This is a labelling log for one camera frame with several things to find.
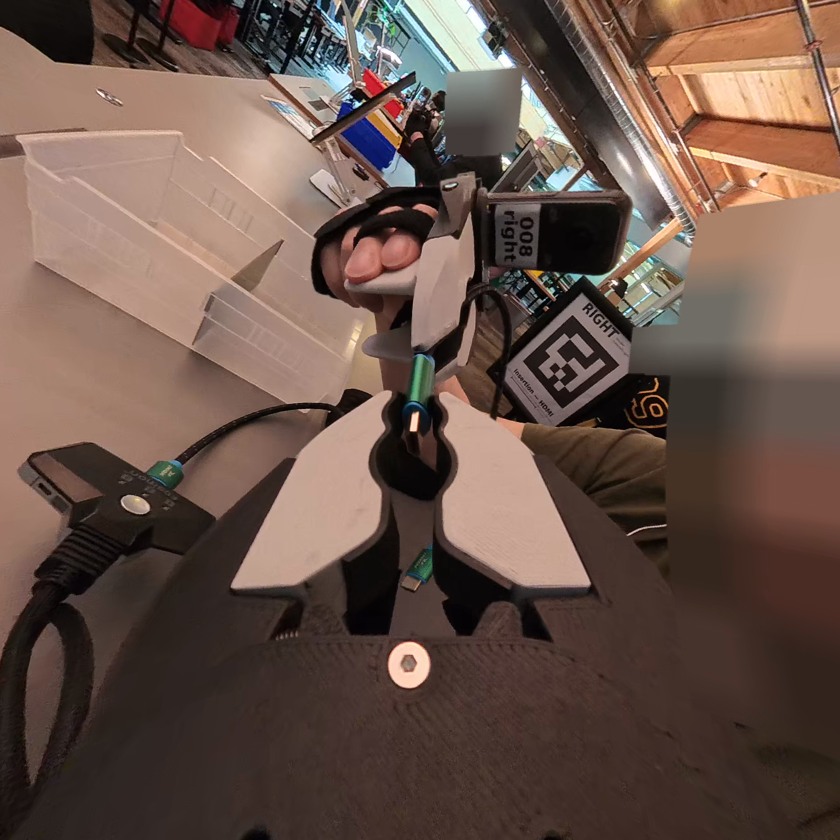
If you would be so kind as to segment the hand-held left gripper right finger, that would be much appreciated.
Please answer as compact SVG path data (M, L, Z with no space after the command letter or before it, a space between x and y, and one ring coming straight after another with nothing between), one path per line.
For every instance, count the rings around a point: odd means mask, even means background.
M437 399L450 468L435 510L435 542L450 557L526 599L592 586L532 452L456 396Z

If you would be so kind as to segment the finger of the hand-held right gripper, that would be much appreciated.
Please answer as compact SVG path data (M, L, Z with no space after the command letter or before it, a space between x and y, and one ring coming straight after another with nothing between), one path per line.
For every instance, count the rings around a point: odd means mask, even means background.
M457 238L453 235L430 238L422 246L413 291L413 351L431 350L459 325L467 285L475 270L472 228L464 228Z
M461 330L460 344L454 361L453 376L458 376L463 373L469 362L469 357L473 349L473 344L476 335L476 303L472 301L467 310L467 320L465 326Z

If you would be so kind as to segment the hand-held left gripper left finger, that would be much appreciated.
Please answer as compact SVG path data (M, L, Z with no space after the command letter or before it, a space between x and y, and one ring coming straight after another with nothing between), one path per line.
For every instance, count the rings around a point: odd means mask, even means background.
M394 392L383 391L316 436L293 461L231 581L237 595L304 595L383 544L390 491L375 474Z

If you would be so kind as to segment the green hdmi plug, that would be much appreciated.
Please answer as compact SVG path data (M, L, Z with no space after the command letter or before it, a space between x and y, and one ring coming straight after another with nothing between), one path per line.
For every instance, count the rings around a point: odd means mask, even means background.
M409 592L416 592L427 584L434 574L434 545L429 543L422 548L410 564L401 581L401 587Z

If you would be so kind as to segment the black hdmi switch box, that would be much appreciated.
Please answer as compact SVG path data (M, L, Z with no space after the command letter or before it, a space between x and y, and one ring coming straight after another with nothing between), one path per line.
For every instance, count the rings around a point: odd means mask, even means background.
M126 554L184 555L215 524L208 511L93 443L38 451L17 471L69 530L110 539Z

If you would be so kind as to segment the clear plastic storage bin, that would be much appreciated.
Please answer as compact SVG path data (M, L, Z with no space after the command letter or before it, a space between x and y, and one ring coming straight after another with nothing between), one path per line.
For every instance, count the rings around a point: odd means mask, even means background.
M289 216L180 132L13 139L36 262L282 403L338 404L363 320L313 289ZM254 293L230 282L281 238Z

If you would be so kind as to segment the person's right hand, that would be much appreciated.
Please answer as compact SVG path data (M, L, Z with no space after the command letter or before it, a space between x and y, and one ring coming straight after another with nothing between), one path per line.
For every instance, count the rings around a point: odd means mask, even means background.
M421 242L415 236L390 227L354 242L358 228L352 228L340 242L324 248L320 266L329 291L353 308L378 314L385 309L382 295L355 290L360 284L383 273L402 270L421 254Z

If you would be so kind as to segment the printed marker sign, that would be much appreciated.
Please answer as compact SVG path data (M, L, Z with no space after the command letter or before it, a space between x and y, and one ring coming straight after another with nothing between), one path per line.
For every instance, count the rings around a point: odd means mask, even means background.
M513 344L502 393L527 422L572 425L625 383L633 329L581 278Z

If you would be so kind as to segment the white monitor stand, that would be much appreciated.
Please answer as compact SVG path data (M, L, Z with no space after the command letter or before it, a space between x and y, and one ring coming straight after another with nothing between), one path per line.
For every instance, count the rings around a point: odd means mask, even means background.
M310 177L310 184L339 210L359 205L377 186L365 168L367 160L350 144L331 138L313 143L323 160L323 168Z

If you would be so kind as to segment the blue storage bin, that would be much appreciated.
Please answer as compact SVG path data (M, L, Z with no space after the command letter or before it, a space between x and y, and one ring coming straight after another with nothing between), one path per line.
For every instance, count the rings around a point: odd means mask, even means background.
M373 167L385 172L392 166L403 135L382 110L369 113L340 133Z

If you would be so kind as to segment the dark divider panel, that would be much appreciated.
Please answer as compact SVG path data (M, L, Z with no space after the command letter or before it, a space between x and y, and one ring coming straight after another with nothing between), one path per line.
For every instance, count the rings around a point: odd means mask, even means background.
M245 291L254 293L284 243L285 240L283 238L277 240L276 243L269 246L257 257L248 262L246 266L234 273L230 278L230 282Z

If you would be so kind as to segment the computer monitor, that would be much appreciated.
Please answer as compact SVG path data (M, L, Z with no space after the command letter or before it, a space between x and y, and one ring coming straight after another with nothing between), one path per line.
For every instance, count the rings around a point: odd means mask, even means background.
M412 85L414 85L415 81L416 72L412 71L404 75L391 86L383 89L380 93L373 96L372 98L369 98L358 108L355 108L354 110L346 114L344 117L336 119L330 126L321 129L320 131L313 134L313 136L309 140L310 146L320 146L322 144L325 144L328 140L331 140L341 135L343 132L354 126L357 122L366 119L373 112L382 109L384 105L386 105L388 102L397 99L405 89L408 89Z

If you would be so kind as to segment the black chair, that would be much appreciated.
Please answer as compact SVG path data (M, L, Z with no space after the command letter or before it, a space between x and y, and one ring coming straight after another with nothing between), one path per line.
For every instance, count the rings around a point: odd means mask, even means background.
M1 27L55 62L92 63L95 26L90 1L1 1Z

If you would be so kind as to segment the silver ventilation duct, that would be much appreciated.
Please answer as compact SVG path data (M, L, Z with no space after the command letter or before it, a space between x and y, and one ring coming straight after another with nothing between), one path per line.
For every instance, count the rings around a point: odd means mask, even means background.
M600 53L594 48L583 27L576 20L571 2L559 2L558 19L564 36L602 96L618 128L633 148L636 157L647 173L648 179L656 186L671 215L681 223L682 231L686 236L686 244L688 246L693 245L697 231L694 219L690 215L686 204L679 197L653 145L648 141L642 127L628 108L626 100L606 71L606 65L602 61Z

